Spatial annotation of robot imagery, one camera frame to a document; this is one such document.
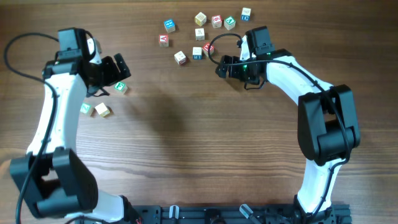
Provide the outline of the green E block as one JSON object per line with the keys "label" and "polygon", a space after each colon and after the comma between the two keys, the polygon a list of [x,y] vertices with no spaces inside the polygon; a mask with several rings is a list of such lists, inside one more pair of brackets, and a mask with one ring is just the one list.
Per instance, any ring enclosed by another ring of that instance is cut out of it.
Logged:
{"label": "green E block", "polygon": [[124,95],[127,92],[128,87],[124,82],[117,82],[114,85],[114,90],[115,92]]}

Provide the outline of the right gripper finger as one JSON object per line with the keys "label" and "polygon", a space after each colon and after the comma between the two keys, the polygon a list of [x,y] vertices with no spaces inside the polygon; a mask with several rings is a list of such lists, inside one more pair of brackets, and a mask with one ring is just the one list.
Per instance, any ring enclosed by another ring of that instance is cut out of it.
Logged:
{"label": "right gripper finger", "polygon": [[232,62],[232,57],[224,55],[221,57],[220,64],[217,66],[215,73],[220,78],[226,78],[227,73],[230,71],[230,63]]}
{"label": "right gripper finger", "polygon": [[240,59],[237,56],[232,56],[229,58],[228,60],[228,71],[229,74],[228,76],[230,78],[235,78],[240,80],[241,79],[241,66],[240,65],[236,65],[237,63],[240,63]]}

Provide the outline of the yellow 3 block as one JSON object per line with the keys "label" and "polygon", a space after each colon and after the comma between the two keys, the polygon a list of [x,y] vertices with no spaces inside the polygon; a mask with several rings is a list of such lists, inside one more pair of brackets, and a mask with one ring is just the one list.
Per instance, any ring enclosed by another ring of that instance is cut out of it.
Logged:
{"label": "yellow 3 block", "polygon": [[104,103],[96,105],[95,110],[103,118],[110,114],[109,108]]}

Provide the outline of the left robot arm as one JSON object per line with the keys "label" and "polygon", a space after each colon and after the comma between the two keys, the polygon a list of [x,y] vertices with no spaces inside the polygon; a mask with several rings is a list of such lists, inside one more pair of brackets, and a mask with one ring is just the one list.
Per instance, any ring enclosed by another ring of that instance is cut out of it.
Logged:
{"label": "left robot arm", "polygon": [[27,205],[38,218],[68,223],[142,223],[124,196],[100,191],[94,175],[76,154],[81,112],[91,111],[87,97],[126,91],[130,76],[123,56],[101,57],[100,47],[84,29],[59,30],[60,49],[46,63],[40,82],[45,98],[36,134],[26,155],[13,159],[11,177],[19,189],[17,206]]}

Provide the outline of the red A block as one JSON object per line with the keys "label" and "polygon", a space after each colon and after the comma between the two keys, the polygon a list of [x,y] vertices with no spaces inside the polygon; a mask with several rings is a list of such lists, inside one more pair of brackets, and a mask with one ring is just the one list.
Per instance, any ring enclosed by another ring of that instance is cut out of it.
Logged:
{"label": "red A block", "polygon": [[159,35],[159,46],[168,47],[169,46],[169,36],[167,34]]}

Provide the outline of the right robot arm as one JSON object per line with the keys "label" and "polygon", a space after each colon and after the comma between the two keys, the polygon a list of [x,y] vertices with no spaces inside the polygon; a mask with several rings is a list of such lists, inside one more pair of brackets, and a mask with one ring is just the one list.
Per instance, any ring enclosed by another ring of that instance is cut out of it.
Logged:
{"label": "right robot arm", "polygon": [[331,193],[340,168],[360,144],[353,92],[317,78],[286,49],[275,49],[266,26],[239,37],[238,57],[222,56],[216,74],[235,78],[245,90],[266,83],[280,88],[298,107],[297,139],[306,158],[302,186],[291,204],[273,204],[240,214],[250,223],[351,223],[349,205],[334,205]]}

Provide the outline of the green Z block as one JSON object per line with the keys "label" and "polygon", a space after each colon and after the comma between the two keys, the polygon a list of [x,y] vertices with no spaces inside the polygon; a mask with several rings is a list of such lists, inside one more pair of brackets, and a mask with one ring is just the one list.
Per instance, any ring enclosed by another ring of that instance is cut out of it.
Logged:
{"label": "green Z block", "polygon": [[81,108],[80,108],[80,113],[91,116],[93,114],[93,106],[88,104],[88,103],[82,103]]}

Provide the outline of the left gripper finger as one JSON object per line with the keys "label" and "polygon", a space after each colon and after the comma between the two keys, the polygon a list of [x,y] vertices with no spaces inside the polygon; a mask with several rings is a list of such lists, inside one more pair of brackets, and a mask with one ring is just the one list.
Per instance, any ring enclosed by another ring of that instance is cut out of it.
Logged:
{"label": "left gripper finger", "polygon": [[102,59],[101,71],[103,75],[104,86],[111,86],[121,81],[121,74],[118,66],[115,64],[114,60],[110,56]]}
{"label": "left gripper finger", "polygon": [[114,59],[115,59],[116,65],[119,69],[118,80],[124,80],[124,79],[130,77],[131,72],[130,72],[129,67],[125,63],[123,56],[121,54],[116,54],[116,55],[114,55]]}

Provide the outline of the plain block red side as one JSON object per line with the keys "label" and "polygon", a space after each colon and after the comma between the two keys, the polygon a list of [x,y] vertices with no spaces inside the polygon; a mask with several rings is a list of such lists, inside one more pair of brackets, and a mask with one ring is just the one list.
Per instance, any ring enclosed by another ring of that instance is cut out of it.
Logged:
{"label": "plain block red side", "polygon": [[178,65],[183,65],[187,62],[187,57],[182,51],[177,52],[174,55],[174,59]]}

